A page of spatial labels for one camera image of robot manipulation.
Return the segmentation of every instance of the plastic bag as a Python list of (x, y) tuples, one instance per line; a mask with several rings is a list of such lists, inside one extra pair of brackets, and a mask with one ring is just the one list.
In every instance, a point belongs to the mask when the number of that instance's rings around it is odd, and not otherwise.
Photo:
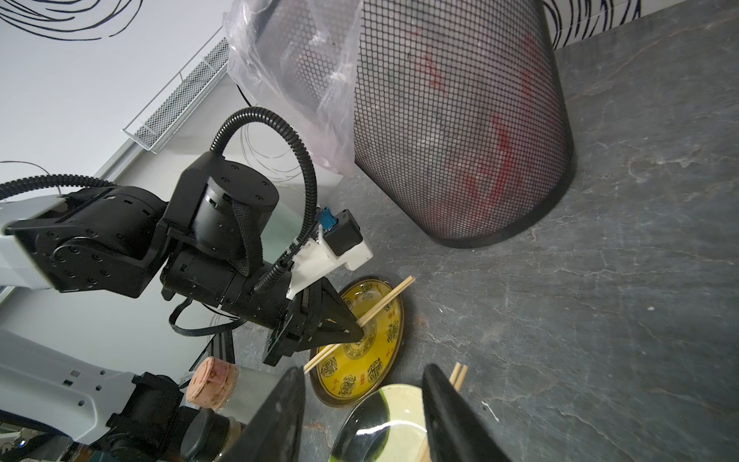
[(352, 174), (361, 0), (236, 0), (228, 74), (282, 116), (313, 161)]

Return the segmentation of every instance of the wall decoration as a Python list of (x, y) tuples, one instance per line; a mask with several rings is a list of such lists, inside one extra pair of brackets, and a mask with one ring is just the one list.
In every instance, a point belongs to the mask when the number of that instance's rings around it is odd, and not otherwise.
[(115, 37), (143, 0), (0, 0), (0, 20), (39, 37), (62, 41)]
[(543, 0), (554, 49), (684, 0)]

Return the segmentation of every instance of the chopsticks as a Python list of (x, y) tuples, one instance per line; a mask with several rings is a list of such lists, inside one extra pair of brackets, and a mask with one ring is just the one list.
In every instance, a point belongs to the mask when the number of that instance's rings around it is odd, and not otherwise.
[[(454, 370), (449, 376), (449, 383), (452, 384), (456, 391), (459, 391), (462, 388), (464, 379), (467, 376), (467, 369), (469, 369), (467, 366), (463, 366), (460, 363), (456, 363), (456, 365), (454, 366)], [(418, 451), (418, 457), (416, 457), (415, 462), (431, 462), (431, 449), (429, 448), (428, 437), (425, 437), (423, 439), (423, 442), (421, 443), (420, 449)]]
[[(388, 305), (390, 302), (392, 302), (393, 299), (395, 299), (398, 294), (406, 288), (411, 285), (415, 281), (415, 278), (413, 276), (408, 276), (406, 280), (402, 281), (398, 286), (394, 289), (392, 289), (390, 292), (387, 293), (386, 296), (382, 297), (382, 300), (377, 302), (375, 306), (372, 307), (369, 311), (367, 311), (364, 316), (359, 318), (357, 323), (359, 324), (359, 327), (364, 327), (364, 325), (367, 322), (370, 322), (370, 319), (374, 318), (377, 313), (380, 312), (383, 308), (385, 308), (386, 305)], [(336, 351), (340, 346), (343, 344), (337, 343), (337, 344), (330, 344), (326, 345), (326, 347), (318, 352), (313, 359), (311, 359), (305, 366), (303, 366), (303, 373), (307, 374), (310, 372), (311, 369), (313, 369), (315, 366), (318, 365), (319, 362), (326, 359), (331, 353)]]

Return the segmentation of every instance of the plate rim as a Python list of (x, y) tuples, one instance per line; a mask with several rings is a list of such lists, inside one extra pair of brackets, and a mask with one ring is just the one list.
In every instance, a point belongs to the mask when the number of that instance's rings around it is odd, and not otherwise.
[[(358, 278), (355, 278), (354, 280), (348, 282), (344, 287), (341, 288), (341, 291), (338, 292), (339, 296), (343, 297), (344, 292), (348, 291), (352, 286), (357, 285), (359, 282), (368, 281), (368, 280), (377, 280), (379, 282), (383, 282), (384, 284), (387, 284), (390, 287), (390, 290), (394, 289), (396, 284), (393, 284), (391, 282), (391, 279), (386, 276), (382, 276), (380, 274), (366, 274), (364, 276), (360, 276)], [(392, 352), (392, 357), (390, 358), (390, 361), (388, 362), (388, 365), (391, 366), (395, 363), (395, 359), (398, 357), (398, 351), (401, 348), (401, 342), (403, 341), (403, 331), (405, 330), (405, 321), (406, 321), (406, 310), (405, 306), (403, 305), (403, 294), (399, 293), (396, 299), (398, 300), (398, 305), (400, 306), (400, 312), (401, 312), (401, 323), (400, 326), (398, 326), (398, 342), (397, 347), (395, 348), (395, 351)], [(311, 348), (310, 349), (310, 358), (308, 360), (311, 360), (316, 353), (318, 352), (318, 348)], [(377, 383), (375, 383), (369, 390), (367, 390), (366, 393), (360, 396), (356, 396), (354, 398), (350, 398), (347, 400), (339, 400), (338, 398), (329, 395), (324, 389), (323, 386), (320, 383), (319, 373), (318, 373), (318, 365), (310, 370), (308, 373), (310, 377), (310, 384), (313, 386), (313, 392), (316, 394), (316, 397), (322, 402), (323, 404), (326, 404), (330, 407), (347, 407), (351, 406), (353, 404), (358, 403), (359, 401), (363, 401), (365, 398), (369, 397), (372, 393), (376, 392), (378, 389), (380, 389), (380, 384), (383, 380), (387, 377), (387, 375), (390, 373), (390, 367), (388, 366), (385, 371), (383, 371), (383, 375), (377, 380)]]
[(347, 417), (344, 419), (344, 422), (338, 428), (338, 432), (336, 433), (336, 438), (334, 438), (333, 443), (331, 444), (331, 450), (329, 451), (329, 461), (331, 460), (331, 457), (332, 457), (332, 454), (333, 454), (333, 449), (336, 446), (336, 441), (338, 441), (338, 437), (341, 434), (341, 431), (344, 429), (344, 427), (347, 425), (347, 423), (349, 422), (349, 420), (352, 418), (352, 415), (354, 415), (354, 411), (356, 411), (361, 406), (361, 404), (364, 402), (364, 400), (370, 399), (370, 397), (372, 395), (374, 395), (375, 393), (379, 393), (383, 389), (388, 388), (388, 387), (393, 387), (393, 388), (411, 388), (413, 390), (418, 390), (418, 392), (420, 393), (420, 397), (421, 397), (421, 408), (422, 408), (421, 412), (423, 413), (423, 428), (424, 429), (426, 428), (426, 411), (423, 409), (423, 389), (421, 387), (416, 387), (415, 385), (411, 385), (411, 384), (387, 384), (387, 385), (383, 385), (382, 387), (379, 387), (378, 389), (373, 390), (372, 392), (367, 393), (365, 396), (363, 396), (362, 399), (357, 403), (356, 407), (354, 409), (352, 409), (352, 411), (349, 412), (349, 414), (347, 414)]

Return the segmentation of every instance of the marble surface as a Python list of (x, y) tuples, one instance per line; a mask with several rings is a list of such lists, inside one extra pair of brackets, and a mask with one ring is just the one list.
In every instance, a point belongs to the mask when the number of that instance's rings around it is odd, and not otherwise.
[[(462, 396), (513, 461), (732, 459), (738, 34), (736, 0), (689, 0), (558, 50), (577, 176), (500, 244), (436, 245), (364, 175), (343, 180), (330, 205), (352, 211), (375, 257), (334, 285), (418, 278), (386, 383), (467, 363)], [(236, 332), (240, 364), (271, 370), (265, 336)], [(308, 387), (300, 460), (326, 461), (350, 409)]]

